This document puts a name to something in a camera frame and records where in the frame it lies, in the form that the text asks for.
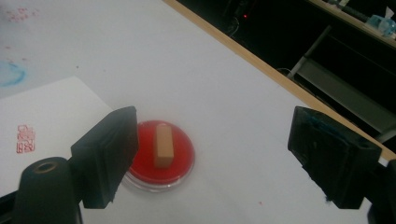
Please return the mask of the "round red ink pad dish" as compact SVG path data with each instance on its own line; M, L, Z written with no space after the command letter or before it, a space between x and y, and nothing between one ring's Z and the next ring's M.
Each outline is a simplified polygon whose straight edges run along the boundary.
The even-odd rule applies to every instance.
M174 159L168 168L154 166L155 128L160 124L172 128ZM121 183L150 192L166 191L179 185L194 165L195 151L190 138L176 125L162 120L139 122L137 130L139 148Z

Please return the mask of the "white paper sheet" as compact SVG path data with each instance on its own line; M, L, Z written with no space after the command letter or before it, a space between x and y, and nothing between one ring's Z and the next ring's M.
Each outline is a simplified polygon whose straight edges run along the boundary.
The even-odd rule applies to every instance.
M111 108L76 77L0 100L0 197L18 189L22 171L70 147Z

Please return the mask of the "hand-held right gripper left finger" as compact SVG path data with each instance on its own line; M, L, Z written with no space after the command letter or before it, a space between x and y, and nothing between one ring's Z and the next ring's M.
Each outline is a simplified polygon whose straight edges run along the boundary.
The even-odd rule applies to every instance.
M82 174L85 208L104 209L114 200L138 149L134 106L112 111L71 146L72 167Z

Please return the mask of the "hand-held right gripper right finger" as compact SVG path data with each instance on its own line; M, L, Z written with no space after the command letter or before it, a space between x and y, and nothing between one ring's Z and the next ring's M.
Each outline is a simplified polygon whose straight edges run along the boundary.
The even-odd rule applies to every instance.
M294 108L288 150L340 209L361 207L368 174L381 155L381 148L365 137L302 106Z

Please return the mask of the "clear bluish plastic packet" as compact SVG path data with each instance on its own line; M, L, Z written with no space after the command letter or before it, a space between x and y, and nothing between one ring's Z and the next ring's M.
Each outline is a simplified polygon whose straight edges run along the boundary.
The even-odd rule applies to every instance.
M387 7L384 17L372 15L366 24L377 30L382 36L391 37L396 34L396 13Z

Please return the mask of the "wooden seal stamp block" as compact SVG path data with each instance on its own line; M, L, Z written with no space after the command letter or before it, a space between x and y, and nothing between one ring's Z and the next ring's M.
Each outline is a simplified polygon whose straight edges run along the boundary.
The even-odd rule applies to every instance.
M174 159L174 146L172 128L160 124L155 128L154 139L154 166L168 168Z

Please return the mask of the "dark device with red light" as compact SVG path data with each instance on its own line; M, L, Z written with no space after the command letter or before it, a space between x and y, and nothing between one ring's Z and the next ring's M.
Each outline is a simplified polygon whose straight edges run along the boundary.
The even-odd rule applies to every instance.
M239 0L235 11L233 12L231 22L231 32L229 36L233 36L237 33L241 25L249 18L254 7L257 5L259 0Z

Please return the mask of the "wooden desk with dark underside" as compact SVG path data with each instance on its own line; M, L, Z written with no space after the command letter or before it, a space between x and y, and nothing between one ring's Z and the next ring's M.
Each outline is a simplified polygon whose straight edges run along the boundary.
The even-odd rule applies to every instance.
M305 0L307 3L320 8L325 13L329 14L332 18L337 19L357 30L362 32L365 35L370 36L374 40L379 43L385 45L386 47L396 50L396 40L391 39L390 37L382 36L378 31L370 26L366 25L364 22L359 21L358 19L348 15L341 9L337 7L332 7L330 4L323 2L322 0Z

